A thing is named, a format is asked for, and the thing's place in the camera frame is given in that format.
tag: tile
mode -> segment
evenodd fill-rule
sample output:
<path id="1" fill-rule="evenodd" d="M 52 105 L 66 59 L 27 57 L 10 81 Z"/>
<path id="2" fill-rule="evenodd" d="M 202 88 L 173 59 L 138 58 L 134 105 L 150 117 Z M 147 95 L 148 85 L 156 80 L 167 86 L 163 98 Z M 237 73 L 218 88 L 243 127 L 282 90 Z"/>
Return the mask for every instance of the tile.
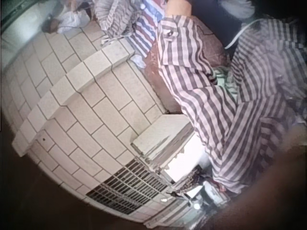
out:
<path id="1" fill-rule="evenodd" d="M 113 73 L 143 113 L 154 105 L 152 97 L 127 62 L 113 69 Z"/>
<path id="2" fill-rule="evenodd" d="M 20 126 L 20 131 L 28 143 L 31 143 L 36 136 L 35 130 L 27 119 Z"/>
<path id="3" fill-rule="evenodd" d="M 91 42 L 105 35 L 95 21 L 90 21 L 86 27 L 82 28 L 82 30 Z"/>
<path id="4" fill-rule="evenodd" d="M 11 116 L 13 123 L 15 124 L 16 128 L 19 129 L 20 126 L 23 123 L 23 119 L 21 118 L 14 102 L 11 102 L 11 104 L 8 108 L 8 113 Z"/>
<path id="5" fill-rule="evenodd" d="M 80 63 L 67 73 L 67 78 L 77 92 L 82 92 L 94 82 L 94 78 L 84 63 Z"/>
<path id="6" fill-rule="evenodd" d="M 46 118 L 44 117 L 38 106 L 35 106 L 32 109 L 32 111 L 29 113 L 28 119 L 33 125 L 36 132 L 39 132 L 47 122 Z"/>
<path id="7" fill-rule="evenodd" d="M 49 126 L 46 128 L 46 132 L 50 135 L 53 141 L 67 154 L 69 155 L 74 151 L 77 146 L 71 140 L 71 138 L 63 131 L 59 124 L 55 120 L 51 120 Z"/>
<path id="8" fill-rule="evenodd" d="M 133 159 L 134 155 L 129 150 L 124 151 L 123 154 L 121 154 L 119 157 L 116 158 L 116 160 L 122 165 L 128 164 Z"/>
<path id="9" fill-rule="evenodd" d="M 51 91 L 60 105 L 68 105 L 79 95 L 66 77 L 61 78 Z"/>
<path id="10" fill-rule="evenodd" d="M 127 91 L 112 72 L 98 79 L 97 83 L 118 110 L 132 101 Z"/>
<path id="11" fill-rule="evenodd" d="M 129 126 L 108 98 L 103 99 L 93 109 L 116 136 Z"/>
<path id="12" fill-rule="evenodd" d="M 25 67 L 23 58 L 19 56 L 13 63 L 16 77 L 19 84 L 22 84 L 25 79 L 29 77 L 28 71 Z"/>
<path id="13" fill-rule="evenodd" d="M 23 92 L 28 105 L 31 109 L 33 109 L 34 106 L 36 106 L 39 102 L 40 97 L 30 78 L 27 78 L 23 82 L 23 84 L 21 85 L 21 91 Z"/>
<path id="14" fill-rule="evenodd" d="M 56 120 L 65 131 L 67 131 L 77 121 L 66 107 L 60 108 Z"/>
<path id="15" fill-rule="evenodd" d="M 99 88 L 97 83 L 94 82 L 82 92 L 82 96 L 85 98 L 88 104 L 93 107 L 105 97 L 105 94 Z"/>
<path id="16" fill-rule="evenodd" d="M 124 116 L 124 118 L 128 121 L 128 123 L 136 131 L 137 134 L 141 134 L 146 128 L 150 126 L 149 121 L 137 107 L 135 102 L 130 102 L 120 111 L 120 113 Z"/>
<path id="17" fill-rule="evenodd" d="M 60 62 L 65 61 L 74 53 L 72 47 L 63 34 L 53 36 L 50 38 L 49 42 Z"/>
<path id="18" fill-rule="evenodd" d="M 68 108 L 90 134 L 103 124 L 81 95 L 78 95 L 76 100 L 68 105 Z"/>
<path id="19" fill-rule="evenodd" d="M 83 169 L 79 169 L 77 172 L 73 174 L 73 176 L 80 181 L 82 184 L 86 185 L 90 189 L 95 188 L 100 183 L 87 174 Z"/>
<path id="20" fill-rule="evenodd" d="M 40 33 L 35 37 L 33 40 L 33 46 L 37 53 L 38 59 L 42 61 L 46 58 L 49 54 L 52 53 L 52 49 L 47 41 L 44 33 Z"/>
<path id="21" fill-rule="evenodd" d="M 59 103 L 50 91 L 48 91 L 39 101 L 38 107 L 41 109 L 47 120 L 54 118 L 60 109 Z"/>
<path id="22" fill-rule="evenodd" d="M 80 28 L 71 28 L 69 31 L 64 32 L 64 35 L 69 40 L 81 32 L 82 30 Z"/>
<path id="23" fill-rule="evenodd" d="M 99 128 L 92 136 L 114 158 L 126 150 L 125 146 L 122 145 L 106 126 Z"/>
<path id="24" fill-rule="evenodd" d="M 122 38 L 119 41 L 124 46 L 126 51 L 129 53 L 129 57 L 131 57 L 132 55 L 135 54 L 135 50 L 133 49 L 133 47 L 129 44 L 129 42 L 125 38 Z"/>
<path id="25" fill-rule="evenodd" d="M 54 141 L 44 130 L 40 133 L 39 137 L 37 138 L 37 141 L 46 151 L 49 151 L 54 145 Z"/>
<path id="26" fill-rule="evenodd" d="M 82 184 L 65 171 L 61 166 L 58 166 L 53 173 L 73 189 L 79 188 Z"/>
<path id="27" fill-rule="evenodd" d="M 43 149 L 43 147 L 40 146 L 37 141 L 34 142 L 31 150 L 51 171 L 58 166 L 58 163 Z"/>
<path id="28" fill-rule="evenodd" d="M 34 47 L 32 42 L 26 45 L 26 47 L 23 49 L 22 55 L 24 58 L 24 61 L 27 61 L 28 58 L 34 53 Z"/>
<path id="29" fill-rule="evenodd" d="M 20 116 L 22 117 L 23 120 L 25 120 L 28 117 L 30 112 L 31 112 L 31 109 L 28 106 L 27 102 L 25 102 L 24 105 L 19 110 Z"/>
<path id="30" fill-rule="evenodd" d="M 46 73 L 44 72 L 43 67 L 41 66 L 37 56 L 33 54 L 25 62 L 25 66 L 29 71 L 34 86 L 38 86 L 40 82 L 46 77 Z"/>
<path id="31" fill-rule="evenodd" d="M 85 34 L 81 33 L 69 40 L 71 46 L 83 61 L 92 55 L 96 50 Z"/>
<path id="32" fill-rule="evenodd" d="M 162 113 L 157 105 L 155 105 L 145 113 L 145 116 L 151 124 L 155 122 L 161 115 Z"/>
<path id="33" fill-rule="evenodd" d="M 25 98 L 21 92 L 21 89 L 19 88 L 19 85 L 16 79 L 13 79 L 11 81 L 10 91 L 11 91 L 11 95 L 12 95 L 13 101 L 15 102 L 17 109 L 20 109 L 21 106 L 25 102 Z"/>
<path id="34" fill-rule="evenodd" d="M 122 168 L 122 166 L 104 150 L 96 154 L 93 160 L 111 175 Z"/>
<path id="35" fill-rule="evenodd" d="M 40 97 L 45 96 L 45 94 L 51 89 L 52 85 L 49 78 L 44 78 L 43 81 L 37 86 L 36 90 Z"/>
<path id="36" fill-rule="evenodd" d="M 143 83 L 145 88 L 147 89 L 148 93 L 153 98 L 154 102 L 158 105 L 159 109 L 162 111 L 163 114 L 166 113 L 166 109 L 164 108 L 161 100 L 158 98 L 157 94 L 154 92 L 153 88 L 150 86 L 144 75 L 141 73 L 141 71 L 138 69 L 138 67 L 130 60 L 128 60 L 128 64 L 133 69 L 133 71 L 136 73 L 140 81 Z"/>
<path id="37" fill-rule="evenodd" d="M 115 41 L 112 44 L 102 48 L 102 52 L 107 56 L 111 61 L 113 67 L 118 66 L 127 60 L 129 54 L 119 41 Z"/>
<path id="38" fill-rule="evenodd" d="M 85 185 L 82 185 L 80 188 L 77 189 L 77 192 L 82 194 L 82 195 L 86 195 L 89 191 L 91 191 L 91 189 L 89 189 L 88 187 L 86 187 Z"/>
<path id="39" fill-rule="evenodd" d="M 91 176 L 96 175 L 101 168 L 91 158 L 89 158 L 81 149 L 77 148 L 70 158 L 78 164 L 83 170 L 85 170 Z"/>
<path id="40" fill-rule="evenodd" d="M 93 157 L 101 150 L 100 145 L 85 131 L 79 122 L 76 122 L 67 134 L 89 157 Z"/>
<path id="41" fill-rule="evenodd" d="M 57 145 L 54 145 L 52 149 L 50 149 L 49 154 L 70 174 L 73 174 L 79 169 L 79 167 Z"/>
<path id="42" fill-rule="evenodd" d="M 127 147 L 127 149 L 130 150 L 135 156 L 139 156 L 139 154 L 134 150 L 134 148 L 131 146 L 131 143 L 138 137 L 136 132 L 129 127 L 124 132 L 122 132 L 118 138 L 119 140 Z"/>
<path id="43" fill-rule="evenodd" d="M 105 180 L 109 179 L 110 177 L 111 174 L 107 173 L 105 170 L 102 170 L 94 178 L 98 180 L 100 183 L 103 183 Z"/>
<path id="44" fill-rule="evenodd" d="M 55 85 L 65 75 L 65 71 L 54 53 L 42 62 L 42 66 L 52 85 Z"/>
<path id="45" fill-rule="evenodd" d="M 66 72 L 68 73 L 71 71 L 74 67 L 76 67 L 80 63 L 80 59 L 76 54 L 71 55 L 68 59 L 66 59 L 62 65 Z"/>
<path id="46" fill-rule="evenodd" d="M 98 77 L 98 75 L 102 76 L 111 69 L 111 62 L 107 59 L 107 57 L 101 52 L 101 50 L 96 53 L 90 55 L 84 63 L 91 71 L 94 77 Z"/>

